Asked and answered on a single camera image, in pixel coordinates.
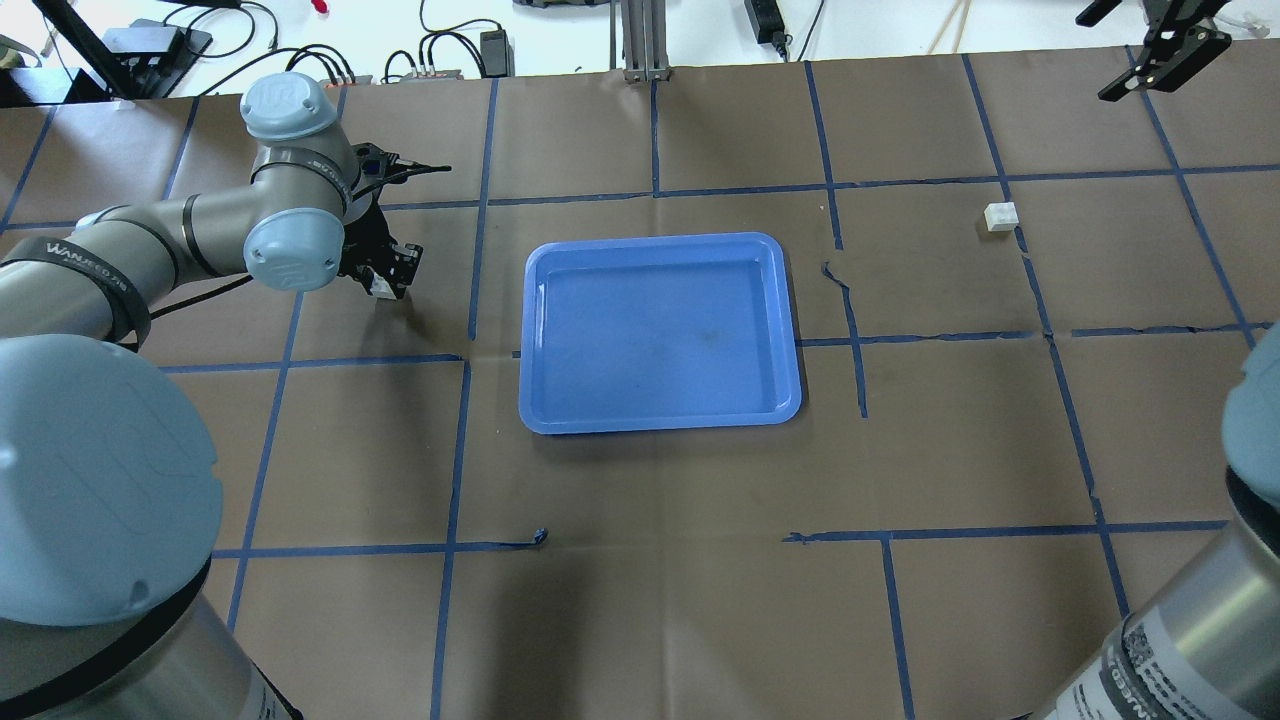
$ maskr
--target silver metal cylinder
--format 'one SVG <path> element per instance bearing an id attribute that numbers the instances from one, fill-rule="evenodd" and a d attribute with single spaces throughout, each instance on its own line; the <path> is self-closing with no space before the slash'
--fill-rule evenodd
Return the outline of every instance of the silver metal cylinder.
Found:
<path id="1" fill-rule="evenodd" d="M 196 592 L 202 580 L 204 573 L 189 593 L 175 596 L 178 606 L 161 606 L 137 624 L 99 630 L 0 623 L 0 655 L 23 662 L 33 685 L 6 688 L 18 694 L 0 696 L 0 719 L 301 720 Z"/>
<path id="2" fill-rule="evenodd" d="M 1235 516 L 1032 720 L 1280 719 L 1280 512 Z"/>

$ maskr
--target blue plastic tray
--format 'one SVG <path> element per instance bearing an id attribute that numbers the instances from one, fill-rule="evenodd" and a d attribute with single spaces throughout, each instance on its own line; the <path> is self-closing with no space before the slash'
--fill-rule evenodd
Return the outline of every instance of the blue plastic tray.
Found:
<path id="1" fill-rule="evenodd" d="M 556 242 L 525 266 L 520 416 L 541 434 L 767 425 L 800 409 L 762 233 Z"/>

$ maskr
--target black metal bar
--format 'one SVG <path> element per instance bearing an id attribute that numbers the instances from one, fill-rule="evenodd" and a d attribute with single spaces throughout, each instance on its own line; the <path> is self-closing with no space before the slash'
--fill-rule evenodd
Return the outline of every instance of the black metal bar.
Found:
<path id="1" fill-rule="evenodd" d="M 138 86 L 123 63 L 72 9 L 67 0 L 31 0 L 54 23 L 58 32 L 88 61 L 90 67 L 108 85 L 108 90 L 125 100 L 137 100 Z"/>

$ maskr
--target small white block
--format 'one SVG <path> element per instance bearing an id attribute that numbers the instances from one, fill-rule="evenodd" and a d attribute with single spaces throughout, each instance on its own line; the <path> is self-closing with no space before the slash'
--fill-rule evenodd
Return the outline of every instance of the small white block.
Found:
<path id="1" fill-rule="evenodd" d="M 1018 227 L 1018 208 L 1012 202 L 992 202 L 982 213 L 987 232 L 1009 232 Z"/>

